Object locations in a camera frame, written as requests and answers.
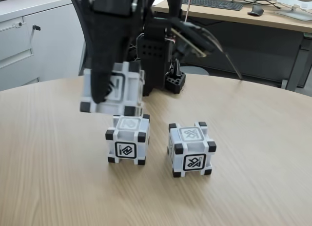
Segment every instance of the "black mount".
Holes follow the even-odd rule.
[[[153,2],[154,0],[148,0],[148,5]],[[167,2],[169,18],[180,18],[182,0]],[[169,20],[154,18],[151,13],[147,15],[144,32],[136,41],[137,57],[141,59],[141,68],[145,71],[143,96],[148,96],[153,88],[166,88],[177,94],[185,83],[185,74],[181,74],[179,70],[180,63],[172,57],[175,40],[171,36]]]

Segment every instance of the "desk leg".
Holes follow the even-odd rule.
[[[292,67],[291,74],[289,76],[286,90],[295,91],[302,73],[305,70],[306,62],[309,61],[309,58],[312,57],[312,39],[309,37],[304,37],[301,45],[299,47],[299,51]]]

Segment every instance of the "drawer handle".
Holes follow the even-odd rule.
[[[33,25],[33,29],[37,30],[37,31],[41,31],[41,27],[37,26],[37,25]]]

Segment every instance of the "white cable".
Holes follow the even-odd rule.
[[[175,40],[170,39],[170,38],[165,38],[165,40],[166,40],[166,41],[171,41],[173,44],[175,44],[175,43],[176,43],[176,41],[175,41]]]
[[[188,15],[189,15],[189,11],[190,11],[190,5],[191,5],[191,0],[189,0],[189,3],[188,3],[188,5],[187,5],[187,11],[186,11],[186,15],[185,15],[185,21],[184,21],[184,22],[186,22],[186,20],[187,20],[187,17],[188,17]]]
[[[196,29],[202,30],[203,32],[205,32],[206,34],[204,35],[205,37],[207,37],[217,48],[218,50],[224,54],[224,56],[227,58],[227,60],[229,61],[230,65],[232,66],[232,68],[234,69],[234,71],[236,72],[236,74],[238,75],[240,80],[243,80],[242,75],[240,74],[240,71],[235,67],[235,65],[233,64],[230,56],[224,52],[220,42],[218,41],[218,39],[210,32],[208,31],[206,28],[197,26],[191,22],[186,22],[184,23],[184,25],[188,26],[188,27],[194,27]]]

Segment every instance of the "wooden table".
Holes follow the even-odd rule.
[[[312,33],[312,22],[300,21],[292,19],[283,15],[274,13],[277,9],[271,5],[261,6],[264,10],[264,14],[260,17],[254,17],[247,14],[251,11],[252,5],[244,5],[240,11],[209,8],[203,6],[190,6],[189,15],[193,17],[230,21],[230,22],[240,22],[254,25],[261,25],[266,27],[276,27],[283,28],[299,32],[309,32]],[[182,5],[183,14],[186,14],[187,5]],[[156,6],[153,6],[154,11],[168,13],[169,7],[167,1],[163,1]]]
[[[310,226],[312,98],[187,75],[145,98],[145,166],[108,164],[112,116],[80,113],[82,78],[0,92],[1,226]],[[173,178],[168,123],[206,121],[211,176]]]

